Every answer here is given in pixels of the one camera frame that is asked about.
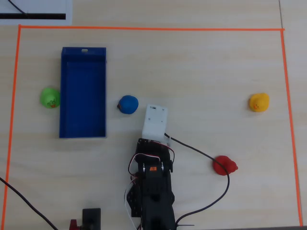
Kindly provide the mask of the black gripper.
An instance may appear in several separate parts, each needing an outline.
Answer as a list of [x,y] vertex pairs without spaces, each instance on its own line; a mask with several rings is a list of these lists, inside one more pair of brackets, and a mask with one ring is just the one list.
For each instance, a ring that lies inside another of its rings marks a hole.
[[136,148],[136,162],[138,164],[162,164],[168,168],[173,167],[174,151],[158,141],[140,138]]

